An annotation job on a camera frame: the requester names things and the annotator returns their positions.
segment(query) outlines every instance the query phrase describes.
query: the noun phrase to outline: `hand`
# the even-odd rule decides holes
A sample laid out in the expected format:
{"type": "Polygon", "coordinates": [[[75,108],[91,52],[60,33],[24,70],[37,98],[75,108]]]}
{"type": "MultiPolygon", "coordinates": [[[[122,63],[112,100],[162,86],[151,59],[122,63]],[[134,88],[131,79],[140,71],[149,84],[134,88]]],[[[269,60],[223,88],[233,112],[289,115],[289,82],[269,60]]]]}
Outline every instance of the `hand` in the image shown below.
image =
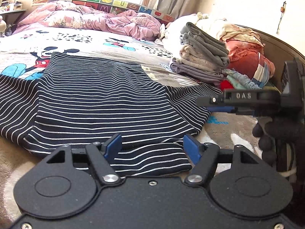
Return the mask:
{"type": "MultiPolygon", "coordinates": [[[[252,130],[252,134],[254,137],[260,137],[258,146],[263,151],[262,159],[267,163],[274,163],[277,160],[277,167],[280,164],[280,154],[277,155],[275,153],[273,140],[270,137],[294,145],[297,179],[294,183],[291,183],[294,194],[292,201],[285,209],[284,214],[294,223],[304,226],[305,126],[297,120],[289,118],[274,118],[272,122],[265,124],[264,129],[267,135],[264,134],[262,127],[257,123],[252,130]]],[[[287,168],[287,157],[285,156],[285,158],[285,164],[283,164],[282,167],[287,168]]]]}
{"type": "Polygon", "coordinates": [[[277,142],[281,141],[294,145],[296,156],[296,175],[298,181],[304,183],[305,180],[305,126],[299,121],[290,118],[274,118],[272,122],[265,124],[264,134],[259,123],[252,130],[254,137],[260,137],[258,142],[259,148],[263,151],[262,159],[270,165],[280,159],[274,151],[274,138],[277,142]]]}

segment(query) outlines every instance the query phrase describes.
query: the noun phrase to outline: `black and white striped fabric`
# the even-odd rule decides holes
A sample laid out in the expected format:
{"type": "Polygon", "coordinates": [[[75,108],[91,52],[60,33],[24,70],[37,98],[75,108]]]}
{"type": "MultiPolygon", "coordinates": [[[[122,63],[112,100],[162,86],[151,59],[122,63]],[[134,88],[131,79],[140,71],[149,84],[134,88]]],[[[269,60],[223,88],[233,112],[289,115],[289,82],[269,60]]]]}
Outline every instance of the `black and white striped fabric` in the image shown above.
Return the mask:
{"type": "Polygon", "coordinates": [[[196,97],[218,93],[163,86],[137,63],[53,53],[40,79],[0,76],[0,130],[41,156],[120,133],[123,149],[110,164],[121,176],[176,173],[191,168],[183,136],[198,134],[209,116],[196,97]]]}

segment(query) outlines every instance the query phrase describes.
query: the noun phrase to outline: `stack of clothes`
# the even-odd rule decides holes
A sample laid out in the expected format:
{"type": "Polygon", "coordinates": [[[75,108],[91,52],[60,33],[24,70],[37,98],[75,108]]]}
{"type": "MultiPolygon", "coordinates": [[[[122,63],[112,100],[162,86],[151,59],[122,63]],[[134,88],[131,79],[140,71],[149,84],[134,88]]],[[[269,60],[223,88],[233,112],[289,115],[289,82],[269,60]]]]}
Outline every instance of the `stack of clothes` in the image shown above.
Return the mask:
{"type": "Polygon", "coordinates": [[[173,54],[176,73],[216,86],[226,79],[236,89],[260,89],[275,72],[263,55],[260,35],[226,19],[197,13],[178,18],[161,32],[158,42],[173,54]]]}
{"type": "Polygon", "coordinates": [[[181,29],[179,57],[173,57],[170,68],[178,74],[219,86],[222,70],[230,60],[224,42],[211,37],[193,23],[181,29]]]}
{"type": "MultiPolygon", "coordinates": [[[[228,69],[238,72],[238,82],[242,82],[243,87],[262,88],[273,76],[275,66],[263,55],[264,46],[258,33],[212,18],[199,21],[199,26],[215,39],[226,43],[230,58],[228,69]]],[[[232,72],[229,73],[231,78],[227,80],[232,83],[232,72]]]]}

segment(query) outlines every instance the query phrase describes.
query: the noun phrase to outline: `bed sheet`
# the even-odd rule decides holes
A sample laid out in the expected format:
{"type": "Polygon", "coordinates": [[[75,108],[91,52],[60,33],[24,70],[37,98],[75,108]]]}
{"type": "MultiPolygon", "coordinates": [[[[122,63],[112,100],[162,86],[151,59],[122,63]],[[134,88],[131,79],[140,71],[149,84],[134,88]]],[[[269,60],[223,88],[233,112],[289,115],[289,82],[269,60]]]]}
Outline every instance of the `bed sheet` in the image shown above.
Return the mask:
{"type": "Polygon", "coordinates": [[[39,78],[53,52],[137,62],[151,79],[163,85],[200,83],[171,72],[171,53],[154,42],[102,31],[53,27],[0,38],[0,73],[28,80],[39,78]]]}
{"type": "MultiPolygon", "coordinates": [[[[168,67],[171,54],[153,42],[101,31],[66,28],[28,30],[0,38],[0,73],[22,79],[39,78],[52,52],[137,62],[151,79],[163,85],[198,84],[171,72],[168,67]]],[[[197,139],[230,149],[235,144],[243,144],[260,154],[257,139],[251,136],[254,125],[255,119],[248,116],[214,113],[197,139]]],[[[20,215],[13,198],[13,187],[38,161],[25,149],[0,137],[0,228],[8,227],[20,215]]]]}

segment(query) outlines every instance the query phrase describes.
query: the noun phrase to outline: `screw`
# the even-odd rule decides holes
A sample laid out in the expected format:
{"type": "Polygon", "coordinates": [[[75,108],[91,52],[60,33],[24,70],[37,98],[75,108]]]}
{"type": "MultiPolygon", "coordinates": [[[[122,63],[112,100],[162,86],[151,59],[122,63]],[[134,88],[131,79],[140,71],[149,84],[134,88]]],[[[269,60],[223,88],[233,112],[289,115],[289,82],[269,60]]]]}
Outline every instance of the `screw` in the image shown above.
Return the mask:
{"type": "Polygon", "coordinates": [[[191,183],[200,183],[202,181],[202,177],[200,175],[190,175],[188,176],[188,181],[191,183]]]}
{"type": "Polygon", "coordinates": [[[107,183],[114,183],[119,179],[119,177],[117,175],[114,175],[114,174],[108,174],[108,175],[105,175],[103,177],[103,179],[107,183]]]}
{"type": "Polygon", "coordinates": [[[156,181],[150,181],[148,184],[150,186],[156,186],[158,183],[156,181]]]}
{"type": "Polygon", "coordinates": [[[274,226],[274,229],[284,229],[284,225],[283,224],[276,224],[274,226]]]}
{"type": "Polygon", "coordinates": [[[22,224],[21,229],[32,229],[32,226],[28,223],[24,223],[22,224]]]}

